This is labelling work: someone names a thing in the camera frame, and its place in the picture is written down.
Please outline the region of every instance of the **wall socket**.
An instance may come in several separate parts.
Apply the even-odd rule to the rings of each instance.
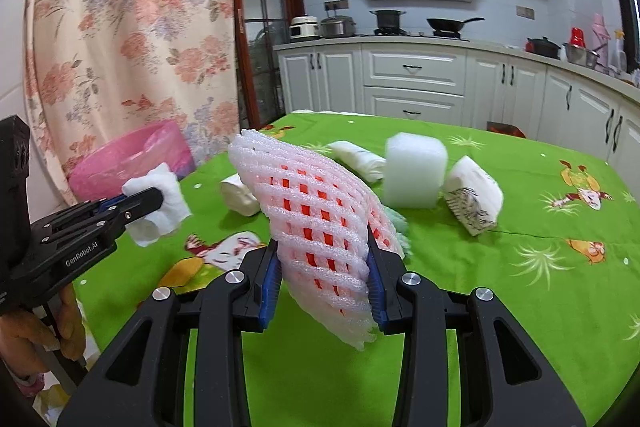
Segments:
[[[525,19],[536,20],[536,11],[533,8],[525,8],[524,6],[516,6],[516,15]]]
[[[328,1],[324,3],[324,11],[333,11],[333,10],[348,10],[349,9],[349,0],[341,0],[341,1]]]

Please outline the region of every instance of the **countertop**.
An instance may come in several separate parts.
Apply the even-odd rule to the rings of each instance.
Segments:
[[[453,48],[464,48],[467,50],[478,50],[491,53],[499,53],[510,57],[526,58],[534,62],[540,62],[547,66],[552,66],[560,70],[569,71],[570,73],[579,74],[597,84],[608,87],[625,98],[640,105],[640,89],[623,82],[617,78],[613,78],[604,73],[589,70],[575,64],[555,60],[554,58],[541,57],[533,53],[527,53],[523,50],[508,48],[504,44],[486,41],[457,41],[453,39],[435,39],[429,37],[387,37],[387,36],[369,36],[369,37],[348,37],[341,39],[319,39],[316,41],[294,42],[291,44],[281,44],[274,46],[277,52],[284,50],[296,50],[303,48],[313,48],[316,46],[335,46],[336,44],[430,44],[437,46],[451,46]]]

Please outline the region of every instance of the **human hand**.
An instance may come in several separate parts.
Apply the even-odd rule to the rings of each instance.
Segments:
[[[33,344],[50,351],[60,349],[63,356],[78,360],[84,353],[86,342],[82,317],[72,285],[60,292],[62,306],[56,317],[59,341],[34,314],[26,310],[14,310],[0,317],[0,358],[16,377],[27,378],[46,373],[49,368],[37,356]]]

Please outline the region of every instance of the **white rice cooker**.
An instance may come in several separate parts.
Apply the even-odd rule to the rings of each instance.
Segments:
[[[320,38],[318,27],[318,17],[305,15],[295,17],[289,27],[291,32],[291,42],[313,41]]]

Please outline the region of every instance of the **floral curtain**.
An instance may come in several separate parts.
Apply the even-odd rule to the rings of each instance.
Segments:
[[[28,119],[68,203],[82,158],[163,119],[197,164],[238,131],[233,0],[27,0]]]

